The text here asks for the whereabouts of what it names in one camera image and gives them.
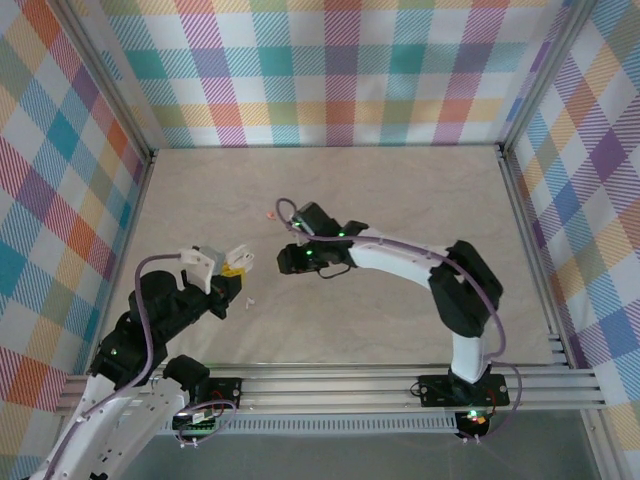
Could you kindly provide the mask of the small electronics board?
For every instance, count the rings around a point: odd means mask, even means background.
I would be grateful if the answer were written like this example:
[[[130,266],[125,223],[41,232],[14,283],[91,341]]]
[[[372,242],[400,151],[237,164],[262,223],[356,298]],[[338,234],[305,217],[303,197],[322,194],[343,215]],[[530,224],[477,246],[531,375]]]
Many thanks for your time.
[[[204,437],[219,426],[218,417],[219,414],[211,409],[195,413],[179,412],[172,418],[171,429],[183,437]]]
[[[490,429],[490,418],[483,411],[457,412],[455,420],[457,428],[455,435],[463,440],[483,437]]]

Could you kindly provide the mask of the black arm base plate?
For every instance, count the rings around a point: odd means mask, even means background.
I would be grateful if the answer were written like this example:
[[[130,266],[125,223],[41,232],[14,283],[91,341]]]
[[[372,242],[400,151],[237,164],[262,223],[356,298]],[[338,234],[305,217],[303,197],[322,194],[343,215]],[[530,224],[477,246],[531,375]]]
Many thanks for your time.
[[[421,375],[417,380],[422,407],[504,407],[511,401],[505,377],[489,374],[475,384],[449,375]]]
[[[243,380],[238,377],[209,377],[190,391],[190,404],[196,405],[211,400],[232,401],[240,406]]]

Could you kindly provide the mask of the aluminium table side rail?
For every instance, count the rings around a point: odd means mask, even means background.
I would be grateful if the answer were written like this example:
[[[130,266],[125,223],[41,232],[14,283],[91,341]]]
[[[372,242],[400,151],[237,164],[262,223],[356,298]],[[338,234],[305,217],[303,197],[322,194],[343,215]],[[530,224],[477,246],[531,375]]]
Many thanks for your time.
[[[129,217],[127,229],[125,230],[125,236],[123,237],[122,250],[117,258],[117,263],[115,265],[115,270],[114,270],[114,277],[107,291],[108,296],[106,298],[104,309],[100,318],[100,321],[102,324],[107,323],[109,320],[109,315],[110,315],[109,311],[114,302],[119,281],[125,270],[128,251],[130,249],[131,242],[133,241],[136,225],[138,223],[138,220],[143,208],[143,204],[145,201],[147,190],[149,188],[149,184],[151,181],[151,177],[153,174],[158,153],[159,153],[158,150],[152,150],[148,158],[146,159],[146,163],[144,164],[144,169],[142,171],[141,182],[139,184],[138,193],[135,198],[133,208],[131,210],[131,215]]]
[[[513,170],[513,161],[504,145],[495,146],[498,166],[505,184],[507,195],[513,210],[516,225],[525,251],[528,268],[532,277],[536,294],[542,306],[546,322],[549,342],[552,345],[553,365],[574,369],[575,357],[562,325],[556,302],[553,298],[550,283],[545,275],[534,231],[527,217],[524,199],[519,191]]]

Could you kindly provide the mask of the wide aluminium base rail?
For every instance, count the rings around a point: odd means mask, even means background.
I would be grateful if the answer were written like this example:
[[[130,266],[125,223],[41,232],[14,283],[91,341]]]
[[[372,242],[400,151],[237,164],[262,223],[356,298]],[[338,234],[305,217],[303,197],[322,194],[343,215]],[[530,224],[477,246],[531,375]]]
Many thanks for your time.
[[[496,367],[511,400],[522,379],[520,410],[602,409],[604,394],[593,371],[566,365]],[[367,364],[218,365],[214,378],[237,377],[241,414],[415,413],[412,395],[422,375],[445,374],[442,366]]]

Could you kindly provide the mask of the aluminium frame post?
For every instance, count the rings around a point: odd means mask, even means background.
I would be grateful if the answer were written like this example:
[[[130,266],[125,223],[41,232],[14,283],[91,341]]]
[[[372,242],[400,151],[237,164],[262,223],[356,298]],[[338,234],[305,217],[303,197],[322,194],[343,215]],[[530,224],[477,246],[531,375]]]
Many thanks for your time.
[[[598,0],[571,0],[566,17],[559,24],[553,42],[539,62],[539,68],[531,82],[527,95],[508,124],[503,139],[497,143],[503,156],[511,153],[518,140],[532,121],[536,109],[541,104],[548,88],[555,80],[571,46],[589,19]]]
[[[82,24],[70,0],[47,0],[62,28],[69,35],[98,89],[113,110],[124,132],[134,144],[134,149],[145,164],[152,161],[154,149],[146,141],[132,111],[121,95],[115,80],[109,72],[99,49],[94,45],[87,29]]]

